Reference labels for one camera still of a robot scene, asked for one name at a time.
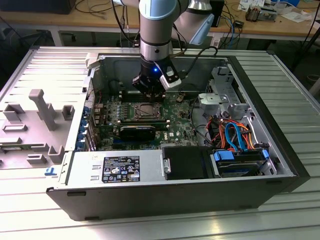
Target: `wooden table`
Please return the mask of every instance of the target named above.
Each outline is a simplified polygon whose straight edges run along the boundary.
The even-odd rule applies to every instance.
[[[101,4],[103,0],[89,0],[90,5]],[[300,23],[293,22],[284,17],[278,16],[275,22],[258,21],[249,22],[245,19],[245,12],[238,11],[239,0],[227,0],[226,4],[230,9],[230,13],[237,20],[244,22],[241,38],[253,39],[274,39],[274,40],[296,40],[303,41],[310,29],[310,21]],[[312,3],[301,2],[300,8],[314,8],[318,6],[318,1]],[[79,9],[88,11],[86,2],[79,4]],[[95,11],[111,8],[111,4],[97,6]],[[118,16],[121,15],[121,7],[116,8]],[[116,32],[119,33],[119,27],[114,17],[112,9],[105,12],[106,19],[101,17],[79,12],[75,9],[69,15],[49,14],[49,13],[29,13],[29,12],[0,12],[0,16],[4,18],[13,28],[17,29],[36,29],[49,30],[52,34],[56,46],[63,46],[60,31],[82,31],[82,32]],[[128,20],[131,33],[136,33],[139,28],[138,10],[128,7]],[[226,36],[230,28],[224,20],[221,20],[218,27],[213,27],[208,36],[214,40],[220,40]]]

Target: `cpu socket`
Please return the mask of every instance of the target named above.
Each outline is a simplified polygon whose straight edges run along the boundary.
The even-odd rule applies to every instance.
[[[135,120],[161,119],[160,106],[158,103],[140,103],[134,106]]]

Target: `warning label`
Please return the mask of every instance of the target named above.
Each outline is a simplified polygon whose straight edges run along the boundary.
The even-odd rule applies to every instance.
[[[139,182],[139,156],[105,157],[103,161],[102,181],[104,183]]]

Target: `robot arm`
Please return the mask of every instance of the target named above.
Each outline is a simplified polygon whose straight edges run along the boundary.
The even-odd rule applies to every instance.
[[[140,74],[132,85],[154,99],[179,84],[178,72],[170,59],[171,38],[177,38],[173,24],[190,44],[200,45],[214,16],[210,0],[113,0],[140,11]]]

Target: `workbench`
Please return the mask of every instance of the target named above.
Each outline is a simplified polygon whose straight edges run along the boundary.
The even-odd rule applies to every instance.
[[[102,0],[89,0],[90,5],[104,3]],[[245,12],[237,10],[239,0],[227,0],[226,4],[230,9],[230,13],[235,16],[236,20],[244,22],[241,38],[249,39],[269,39],[269,40],[292,40],[304,41],[310,29],[310,21],[303,21],[296,23],[284,17],[278,16],[275,22],[246,21]],[[318,2],[311,3],[301,2],[299,8],[314,8],[318,6]],[[111,4],[98,6],[94,8],[95,11],[108,9]],[[88,11],[86,2],[78,5],[82,11]],[[121,15],[121,7],[117,7],[118,16]],[[105,33],[119,33],[120,29],[117,25],[116,19],[112,9],[106,11],[107,19],[102,19],[98,16],[79,12],[75,9],[69,15],[59,15],[50,13],[30,13],[30,12],[0,12],[2,16],[13,28],[17,29],[33,29],[33,30],[48,30],[52,34],[54,44],[56,46],[63,46],[61,31],[70,32],[105,32]],[[128,7],[128,21],[130,33],[137,33],[139,29],[138,9]],[[2,28],[7,28],[5,23],[1,23]],[[220,38],[225,37],[230,31],[224,19],[220,20],[218,27],[212,27],[208,34],[213,37],[211,45],[219,41]],[[315,29],[311,31],[310,37],[315,33]]]
[[[70,92],[47,94],[52,105],[77,101],[88,75],[88,53],[121,55],[120,48],[40,47],[30,50],[0,92],[0,109],[26,96],[17,88],[35,81]],[[187,55],[199,52],[190,49]],[[311,179],[292,193],[272,197],[258,209],[153,217],[74,221],[46,195],[57,176],[45,168],[0,170],[0,239],[318,239],[320,234],[320,105],[275,55],[219,50],[235,56],[297,153]]]

